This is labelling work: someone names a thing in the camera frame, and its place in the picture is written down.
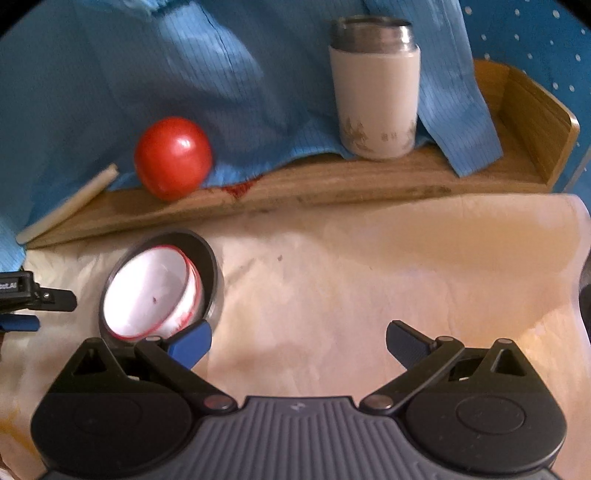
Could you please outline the blue dotted fabric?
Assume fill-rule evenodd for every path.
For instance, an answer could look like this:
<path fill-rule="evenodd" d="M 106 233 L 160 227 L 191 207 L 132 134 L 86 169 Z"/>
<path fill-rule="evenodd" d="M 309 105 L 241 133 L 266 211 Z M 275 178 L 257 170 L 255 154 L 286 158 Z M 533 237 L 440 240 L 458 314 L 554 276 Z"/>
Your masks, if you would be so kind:
<path fill-rule="evenodd" d="M 516 67 L 576 116 L 580 133 L 556 191 L 590 202 L 590 2 L 462 1 L 473 55 Z"/>

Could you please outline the wooden tray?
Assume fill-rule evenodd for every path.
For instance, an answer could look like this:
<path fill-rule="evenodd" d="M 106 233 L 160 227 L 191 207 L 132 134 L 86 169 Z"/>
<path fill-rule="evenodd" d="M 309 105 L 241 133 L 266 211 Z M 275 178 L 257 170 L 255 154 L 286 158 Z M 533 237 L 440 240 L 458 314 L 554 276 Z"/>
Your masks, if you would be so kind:
<path fill-rule="evenodd" d="M 198 190 L 172 204 L 162 203 L 142 189 L 104 192 L 27 246 L 42 248 L 125 230 L 284 206 L 550 192 L 579 135 L 576 116 L 514 67 L 478 60 L 475 73 L 504 155 L 468 177 L 458 177 L 434 145 L 389 162 L 324 154 L 246 183 Z"/>

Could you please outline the large steel bowl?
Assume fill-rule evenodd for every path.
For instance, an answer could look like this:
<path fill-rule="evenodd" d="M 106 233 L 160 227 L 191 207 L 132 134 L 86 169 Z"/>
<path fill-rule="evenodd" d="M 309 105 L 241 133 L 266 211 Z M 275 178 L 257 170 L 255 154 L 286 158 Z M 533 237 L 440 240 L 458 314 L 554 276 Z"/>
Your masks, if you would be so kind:
<path fill-rule="evenodd" d="M 103 300 L 106 289 L 111 284 L 115 274 L 128 260 L 144 250 L 160 245 L 171 245 L 178 248 L 197 267 L 197 272 L 201 278 L 202 291 L 204 291 L 202 294 L 204 313 L 201 314 L 199 319 L 207 321 L 209 326 L 211 326 L 211 330 L 217 327 L 219 319 L 221 319 L 224 304 L 224 279 L 221 266 L 219 266 L 213 249 L 205 239 L 192 230 L 167 228 L 133 244 L 125 251 L 109 272 L 105 286 L 101 292 L 98 310 L 99 332 L 109 347 L 122 348 L 130 345 L 130 342 L 119 340 L 108 332 L 103 313 Z"/>

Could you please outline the white red-rimmed bowl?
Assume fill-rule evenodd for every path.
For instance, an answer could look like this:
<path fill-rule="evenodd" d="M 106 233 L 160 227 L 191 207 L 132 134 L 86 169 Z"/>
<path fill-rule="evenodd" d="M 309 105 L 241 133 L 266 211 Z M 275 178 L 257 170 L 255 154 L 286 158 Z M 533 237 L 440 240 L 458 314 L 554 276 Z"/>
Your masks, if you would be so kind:
<path fill-rule="evenodd" d="M 125 262 L 102 301 L 107 331 L 127 342 L 170 338 L 203 310 L 204 285 L 197 267 L 172 245 L 149 248 Z"/>

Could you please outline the white candle stick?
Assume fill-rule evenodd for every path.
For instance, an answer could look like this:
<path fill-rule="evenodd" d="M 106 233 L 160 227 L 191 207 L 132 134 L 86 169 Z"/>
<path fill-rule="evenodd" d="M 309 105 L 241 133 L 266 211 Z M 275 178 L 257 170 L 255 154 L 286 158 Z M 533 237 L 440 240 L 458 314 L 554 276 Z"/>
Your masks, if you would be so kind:
<path fill-rule="evenodd" d="M 40 220 L 24 228 L 16 235 L 16 242 L 25 245 L 72 217 L 103 192 L 118 177 L 119 170 L 110 164 L 84 184 L 76 193 L 54 208 Z"/>

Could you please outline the white paper table cover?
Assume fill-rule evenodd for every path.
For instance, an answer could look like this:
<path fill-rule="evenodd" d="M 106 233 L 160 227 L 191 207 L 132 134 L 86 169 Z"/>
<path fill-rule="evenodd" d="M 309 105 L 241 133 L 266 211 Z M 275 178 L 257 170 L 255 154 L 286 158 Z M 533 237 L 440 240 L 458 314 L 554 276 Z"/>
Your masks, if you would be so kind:
<path fill-rule="evenodd" d="M 574 195 L 463 196 L 249 213 L 190 228 L 224 276 L 197 374 L 247 395 L 362 398 L 401 373 L 388 324 L 469 347 L 514 340 L 568 423 L 556 461 L 590 475 L 590 343 L 579 282 L 590 216 Z"/>

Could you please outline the white insulated tumbler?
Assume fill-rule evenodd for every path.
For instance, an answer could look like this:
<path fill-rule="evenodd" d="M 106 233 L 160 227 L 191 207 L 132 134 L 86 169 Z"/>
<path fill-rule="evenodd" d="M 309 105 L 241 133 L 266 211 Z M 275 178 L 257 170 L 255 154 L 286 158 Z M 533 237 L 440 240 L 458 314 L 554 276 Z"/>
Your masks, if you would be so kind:
<path fill-rule="evenodd" d="M 332 22 L 329 59 L 342 144 L 370 160 L 415 148 L 421 50 L 412 23 L 385 16 Z"/>

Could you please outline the red tomato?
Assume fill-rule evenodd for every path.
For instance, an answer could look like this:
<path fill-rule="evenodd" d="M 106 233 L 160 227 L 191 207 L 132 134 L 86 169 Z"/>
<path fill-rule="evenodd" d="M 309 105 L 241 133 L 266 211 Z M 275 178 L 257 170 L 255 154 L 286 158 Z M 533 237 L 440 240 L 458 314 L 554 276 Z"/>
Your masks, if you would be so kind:
<path fill-rule="evenodd" d="M 167 117 L 140 137 L 133 156 L 143 187 L 165 202 L 177 201 L 197 190 L 211 173 L 211 143 L 197 123 Z"/>

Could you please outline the blue cloth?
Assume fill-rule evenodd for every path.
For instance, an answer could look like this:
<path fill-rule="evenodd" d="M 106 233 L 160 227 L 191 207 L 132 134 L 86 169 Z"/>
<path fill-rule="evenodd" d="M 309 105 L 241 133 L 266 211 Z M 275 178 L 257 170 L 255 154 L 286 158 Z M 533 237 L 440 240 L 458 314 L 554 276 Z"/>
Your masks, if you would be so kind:
<path fill-rule="evenodd" d="M 379 15 L 413 24 L 422 54 L 419 138 L 467 176 L 502 148 L 456 1 L 5 1 L 1 5 L 1 267 L 17 234 L 110 164 L 136 184 L 142 132 L 167 116 L 204 129 L 207 184 L 342 153 L 329 26 Z"/>

